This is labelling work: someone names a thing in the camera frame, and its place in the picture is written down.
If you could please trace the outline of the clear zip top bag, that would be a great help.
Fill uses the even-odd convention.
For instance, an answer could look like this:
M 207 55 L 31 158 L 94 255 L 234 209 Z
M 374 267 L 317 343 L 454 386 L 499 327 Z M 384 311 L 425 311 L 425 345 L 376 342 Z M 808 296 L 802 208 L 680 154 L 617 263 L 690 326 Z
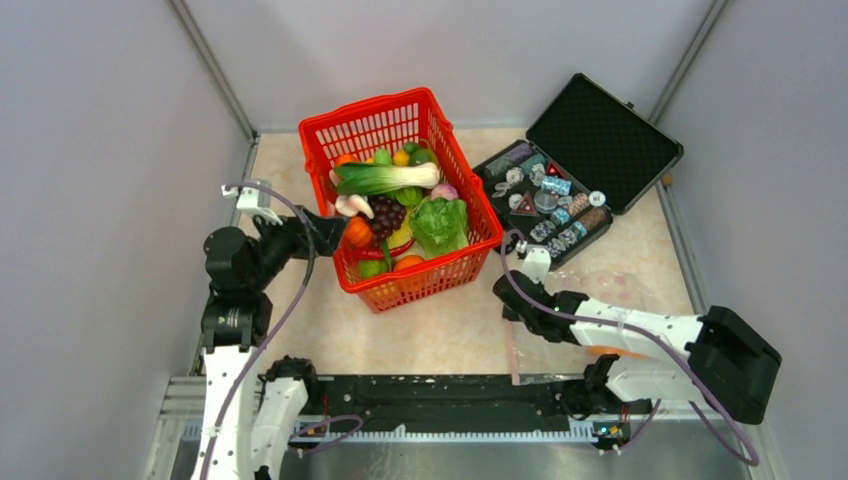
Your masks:
M 512 278 L 509 282 L 521 297 L 529 298 Z M 578 346 L 605 347 L 616 352 L 600 358 L 585 377 L 595 377 L 606 389 L 625 401 L 642 398 L 688 399 L 695 395 L 694 358 L 687 348 L 697 340 L 703 322 L 694 315 L 669 316 L 615 306 L 589 296 L 575 315 L 551 311 L 573 320 L 571 331 Z

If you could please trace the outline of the red chili pepper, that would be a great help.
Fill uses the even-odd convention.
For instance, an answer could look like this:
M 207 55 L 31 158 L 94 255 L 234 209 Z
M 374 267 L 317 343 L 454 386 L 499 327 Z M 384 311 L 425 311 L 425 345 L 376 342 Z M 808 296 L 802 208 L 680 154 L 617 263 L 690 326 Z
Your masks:
M 405 255 L 407 251 L 409 251 L 416 244 L 415 239 L 411 239 L 408 242 L 386 250 L 383 247 L 380 248 L 355 248 L 352 250 L 352 256 L 357 260 L 377 260 L 384 258 L 386 254 L 389 255 L 390 258 L 398 257 Z

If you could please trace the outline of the green lettuce head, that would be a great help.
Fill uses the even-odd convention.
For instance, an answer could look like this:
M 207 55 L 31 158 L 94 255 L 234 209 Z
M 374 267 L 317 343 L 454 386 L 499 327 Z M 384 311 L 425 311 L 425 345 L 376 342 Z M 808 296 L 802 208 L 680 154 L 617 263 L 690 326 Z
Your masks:
M 428 260 L 470 245 L 467 206 L 462 199 L 435 198 L 423 201 L 411 213 L 410 227 Z

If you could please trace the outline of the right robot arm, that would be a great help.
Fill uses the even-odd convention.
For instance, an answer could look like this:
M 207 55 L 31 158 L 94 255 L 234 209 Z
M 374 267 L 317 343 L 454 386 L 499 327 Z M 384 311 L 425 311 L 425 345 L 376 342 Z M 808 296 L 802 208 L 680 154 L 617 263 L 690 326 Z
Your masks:
M 605 303 L 585 293 L 549 293 L 511 270 L 493 286 L 506 319 L 550 343 L 603 347 L 584 371 L 586 397 L 600 412 L 641 400 L 705 401 L 736 422 L 760 424 L 781 354 L 735 311 L 661 315 Z

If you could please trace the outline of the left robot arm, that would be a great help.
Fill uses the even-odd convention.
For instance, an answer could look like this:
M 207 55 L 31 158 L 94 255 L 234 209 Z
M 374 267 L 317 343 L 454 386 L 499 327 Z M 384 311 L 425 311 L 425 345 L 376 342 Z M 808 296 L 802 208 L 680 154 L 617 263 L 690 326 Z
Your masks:
M 195 479 L 271 479 L 278 475 L 300 413 L 319 404 L 315 367 L 285 357 L 266 374 L 259 359 L 279 328 L 265 290 L 292 259 L 311 273 L 341 243 L 348 219 L 297 207 L 292 217 L 255 221 L 253 238 L 223 227 L 203 244 L 209 299 L 201 319 L 205 367 L 202 433 Z

